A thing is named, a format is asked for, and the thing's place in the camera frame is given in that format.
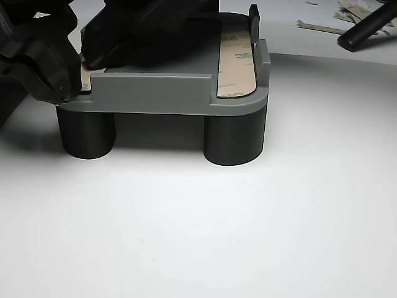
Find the white table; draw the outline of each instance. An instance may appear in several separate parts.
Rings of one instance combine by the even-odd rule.
[[[63,152],[26,100],[0,133],[0,297],[394,297],[397,68],[272,55],[263,154],[203,157],[200,117],[117,117]]]

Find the gray 3d printed part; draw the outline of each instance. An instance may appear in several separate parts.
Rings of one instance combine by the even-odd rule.
[[[219,98],[221,29],[251,34],[257,89],[244,97]],[[133,63],[91,74],[92,91],[57,107],[65,150],[78,158],[108,154],[114,113],[204,115],[204,155],[218,165],[240,165],[261,154],[269,94],[270,57],[259,40],[259,13],[198,13],[178,38],[134,53]]]
[[[267,104],[270,74],[266,42],[252,36],[252,33],[258,35],[255,28],[259,14],[256,16],[256,12],[251,9],[251,18],[219,13],[212,14],[212,19],[203,14],[201,19],[197,14],[179,33],[178,41],[136,53],[133,66],[93,73],[92,92],[78,96],[61,108],[78,112],[214,116],[256,112]],[[238,29],[250,20],[251,38],[258,40],[254,49],[257,89],[245,97],[217,98],[221,26]]]

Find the black object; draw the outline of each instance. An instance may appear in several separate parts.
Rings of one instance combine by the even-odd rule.
[[[174,33],[197,10],[218,12],[219,0],[106,0],[82,31],[81,52],[92,70],[128,64],[131,52]]]
[[[264,143],[267,106],[237,117],[205,117],[204,155],[217,165],[234,166],[257,158]]]
[[[81,60],[68,40],[77,27],[70,2],[0,0],[0,80],[16,79],[35,99],[52,104],[79,94]],[[48,16],[34,18],[38,12]]]
[[[0,79],[0,127],[24,99],[25,88],[13,79]]]
[[[56,107],[63,148],[70,155],[91,160],[113,148],[116,128],[113,113],[70,112]]]
[[[388,1],[370,16],[342,34],[337,42],[346,50],[354,52],[361,43],[366,41],[395,17],[397,17],[397,1]]]

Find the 3m adhesive strip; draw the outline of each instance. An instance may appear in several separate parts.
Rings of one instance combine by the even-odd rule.
[[[81,65],[81,91],[91,91],[91,73],[104,73],[103,70],[87,70],[84,65]]]
[[[241,97],[256,90],[256,75],[248,30],[228,30],[221,33],[218,75],[218,97]]]

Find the black cylindrical leg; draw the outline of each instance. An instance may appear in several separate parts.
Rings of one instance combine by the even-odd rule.
[[[376,31],[397,17],[397,1],[389,0],[381,8],[371,13],[370,16],[359,22],[353,28],[342,34],[337,42],[346,50],[354,52],[355,49]]]
[[[91,160],[113,148],[116,128],[113,113],[71,112],[56,108],[63,148],[70,155]]]
[[[234,166],[257,158],[263,149],[266,109],[244,116],[205,117],[205,157],[217,165]]]

